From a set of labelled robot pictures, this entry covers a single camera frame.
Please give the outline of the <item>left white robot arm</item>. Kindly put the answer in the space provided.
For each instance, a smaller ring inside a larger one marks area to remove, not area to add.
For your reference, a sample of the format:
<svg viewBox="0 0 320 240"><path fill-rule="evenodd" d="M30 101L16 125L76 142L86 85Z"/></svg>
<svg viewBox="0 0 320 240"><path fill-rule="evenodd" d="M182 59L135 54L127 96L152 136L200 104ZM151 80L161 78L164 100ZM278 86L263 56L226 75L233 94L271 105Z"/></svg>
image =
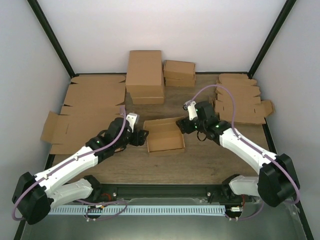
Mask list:
<svg viewBox="0 0 320 240"><path fill-rule="evenodd" d="M149 132L135 128L138 120L136 113L117 117L108 129L99 132L59 164L35 175L28 171L22 174L12 197L12 218L33 225L66 203L85 199L97 202L102 196L102 189L94 176L85 176L74 183L69 183L69 180L125 150L127 145L144 145Z"/></svg>

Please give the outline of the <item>right black frame post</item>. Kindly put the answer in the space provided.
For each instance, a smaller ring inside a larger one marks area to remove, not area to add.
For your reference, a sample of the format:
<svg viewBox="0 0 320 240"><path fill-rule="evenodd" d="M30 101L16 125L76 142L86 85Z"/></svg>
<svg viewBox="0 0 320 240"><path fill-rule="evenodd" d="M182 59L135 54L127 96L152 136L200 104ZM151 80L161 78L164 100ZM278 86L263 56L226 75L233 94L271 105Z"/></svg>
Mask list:
<svg viewBox="0 0 320 240"><path fill-rule="evenodd" d="M257 72L259 66L261 65L263 59L265 58L267 52L272 46L276 36L281 30L283 24L285 23L287 17L289 16L291 10L293 9L297 0L286 0L281 11L279 12L272 28L270 29L261 49L259 50L255 60L253 61L252 66L250 67L247 75L249 78L252 78Z"/></svg>

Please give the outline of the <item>stack of flat cardboard blanks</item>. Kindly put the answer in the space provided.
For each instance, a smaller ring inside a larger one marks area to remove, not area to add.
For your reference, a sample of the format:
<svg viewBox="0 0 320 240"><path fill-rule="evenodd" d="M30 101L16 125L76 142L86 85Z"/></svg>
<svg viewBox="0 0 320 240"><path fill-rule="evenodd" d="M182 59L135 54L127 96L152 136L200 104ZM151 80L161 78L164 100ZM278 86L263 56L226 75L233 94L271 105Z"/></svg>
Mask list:
<svg viewBox="0 0 320 240"><path fill-rule="evenodd" d="M209 101L221 120L232 121L235 102L236 123L263 125L265 118L274 113L271 100L262 100L257 81L246 74L222 73L218 76L214 97Z"/></svg>

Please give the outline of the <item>large folded cardboard box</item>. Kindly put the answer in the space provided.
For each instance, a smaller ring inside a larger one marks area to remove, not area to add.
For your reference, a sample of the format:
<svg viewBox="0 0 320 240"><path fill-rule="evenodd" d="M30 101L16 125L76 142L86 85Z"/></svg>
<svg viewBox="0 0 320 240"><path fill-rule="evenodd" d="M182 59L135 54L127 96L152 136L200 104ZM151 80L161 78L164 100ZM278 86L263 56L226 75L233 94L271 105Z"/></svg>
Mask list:
<svg viewBox="0 0 320 240"><path fill-rule="evenodd" d="M165 85L160 50L131 50L126 90L133 98L163 97Z"/></svg>

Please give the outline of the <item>large flat cardboard sheet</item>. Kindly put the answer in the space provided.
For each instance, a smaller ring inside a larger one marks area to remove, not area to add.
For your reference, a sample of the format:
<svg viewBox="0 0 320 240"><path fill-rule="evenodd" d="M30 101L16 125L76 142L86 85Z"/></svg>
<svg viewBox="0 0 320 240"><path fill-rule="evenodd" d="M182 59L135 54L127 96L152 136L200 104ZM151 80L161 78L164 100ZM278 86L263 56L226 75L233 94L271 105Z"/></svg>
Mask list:
<svg viewBox="0 0 320 240"><path fill-rule="evenodd" d="M124 75L79 75L71 79L60 113L50 111L41 140L50 154L72 155L106 130L125 105Z"/></svg>

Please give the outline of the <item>small folded cardboard box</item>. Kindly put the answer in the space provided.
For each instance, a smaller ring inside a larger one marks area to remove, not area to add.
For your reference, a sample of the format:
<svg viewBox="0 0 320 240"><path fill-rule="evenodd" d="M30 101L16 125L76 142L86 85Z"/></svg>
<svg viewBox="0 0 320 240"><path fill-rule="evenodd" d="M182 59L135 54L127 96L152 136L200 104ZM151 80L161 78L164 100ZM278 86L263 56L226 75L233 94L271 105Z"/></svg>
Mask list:
<svg viewBox="0 0 320 240"><path fill-rule="evenodd" d="M196 64L193 62L166 60L163 75L169 79L191 80L195 75Z"/></svg>

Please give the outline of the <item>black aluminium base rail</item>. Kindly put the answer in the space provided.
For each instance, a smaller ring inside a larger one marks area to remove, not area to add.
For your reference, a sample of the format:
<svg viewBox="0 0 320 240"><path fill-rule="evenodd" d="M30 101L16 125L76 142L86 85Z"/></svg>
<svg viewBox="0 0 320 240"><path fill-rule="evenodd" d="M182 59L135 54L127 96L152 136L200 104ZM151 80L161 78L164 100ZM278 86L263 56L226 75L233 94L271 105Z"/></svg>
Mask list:
<svg viewBox="0 0 320 240"><path fill-rule="evenodd" d="M276 207L283 202L296 204L300 201L291 183L284 185L248 182L234 179L222 184L152 185L152 184L103 184L97 194L100 201L133 198L205 198L210 203L239 203L246 199L261 198L267 205Z"/></svg>

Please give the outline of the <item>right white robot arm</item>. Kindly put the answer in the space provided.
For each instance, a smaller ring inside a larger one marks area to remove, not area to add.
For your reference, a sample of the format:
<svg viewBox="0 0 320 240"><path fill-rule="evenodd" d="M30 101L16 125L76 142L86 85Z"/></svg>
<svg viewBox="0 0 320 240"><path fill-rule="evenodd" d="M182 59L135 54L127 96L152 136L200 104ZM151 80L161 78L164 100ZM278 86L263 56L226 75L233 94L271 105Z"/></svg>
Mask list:
<svg viewBox="0 0 320 240"><path fill-rule="evenodd" d="M182 134L197 132L206 140L233 152L245 161L257 176L234 174L223 183L222 195L229 202L240 195L261 198L270 207L294 198L298 200L300 184L291 158L270 152L242 135L231 123L219 120L208 101L187 101L183 109L188 116L176 121Z"/></svg>

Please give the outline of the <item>black frame post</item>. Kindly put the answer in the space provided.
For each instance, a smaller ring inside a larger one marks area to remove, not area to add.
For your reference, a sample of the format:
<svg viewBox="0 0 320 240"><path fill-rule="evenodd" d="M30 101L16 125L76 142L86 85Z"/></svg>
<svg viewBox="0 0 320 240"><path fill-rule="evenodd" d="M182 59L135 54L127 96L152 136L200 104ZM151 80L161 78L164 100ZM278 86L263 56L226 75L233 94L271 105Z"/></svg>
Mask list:
<svg viewBox="0 0 320 240"><path fill-rule="evenodd" d="M37 0L27 0L29 6L31 7L35 17L37 18L38 22L40 23L42 29L44 30L48 40L50 41L52 47L54 48L57 56L59 57L62 65L64 66L66 72L72 79L76 76L60 42L58 41L45 13L43 12L39 2Z"/></svg>
<svg viewBox="0 0 320 240"><path fill-rule="evenodd" d="M287 17L289 16L291 10L293 9L297 0L286 0L281 11L279 12L272 28L270 29L261 49L259 50L255 60L253 61L252 66L250 67L247 75L249 78L252 78L257 72L259 66L261 65L263 59L265 58L267 52L272 46L276 36L281 30L283 24L285 23Z"/></svg>

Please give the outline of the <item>left black frame post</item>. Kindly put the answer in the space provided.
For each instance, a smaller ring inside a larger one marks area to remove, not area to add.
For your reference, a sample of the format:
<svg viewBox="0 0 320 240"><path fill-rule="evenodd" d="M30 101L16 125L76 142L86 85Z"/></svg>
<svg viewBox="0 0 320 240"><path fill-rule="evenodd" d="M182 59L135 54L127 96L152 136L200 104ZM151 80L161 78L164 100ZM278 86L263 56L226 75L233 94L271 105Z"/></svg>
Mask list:
<svg viewBox="0 0 320 240"><path fill-rule="evenodd" d="M31 7L35 17L37 18L38 22L40 23L42 29L44 30L48 40L50 41L52 47L54 48L57 56L59 57L62 65L64 66L66 72L72 79L76 76L60 42L58 41L45 13L43 12L39 2L37 0L27 0L29 6Z"/></svg>

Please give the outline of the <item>small cardboard box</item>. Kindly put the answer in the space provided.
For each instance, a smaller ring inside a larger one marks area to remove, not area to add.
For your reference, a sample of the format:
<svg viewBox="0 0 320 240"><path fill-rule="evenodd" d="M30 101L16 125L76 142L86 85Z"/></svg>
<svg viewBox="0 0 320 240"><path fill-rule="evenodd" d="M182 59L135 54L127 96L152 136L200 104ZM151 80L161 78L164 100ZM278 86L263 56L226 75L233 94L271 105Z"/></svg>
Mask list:
<svg viewBox="0 0 320 240"><path fill-rule="evenodd" d="M196 75L194 74L192 78L169 78L165 77L165 85L167 87L194 87L196 84Z"/></svg>
<svg viewBox="0 0 320 240"><path fill-rule="evenodd" d="M185 151L184 135L176 121L183 117L146 120L143 129L148 131L147 151L150 156L183 153Z"/></svg>
<svg viewBox="0 0 320 240"><path fill-rule="evenodd" d="M193 62L166 60L163 75L169 79L191 80L195 75L196 64Z"/></svg>

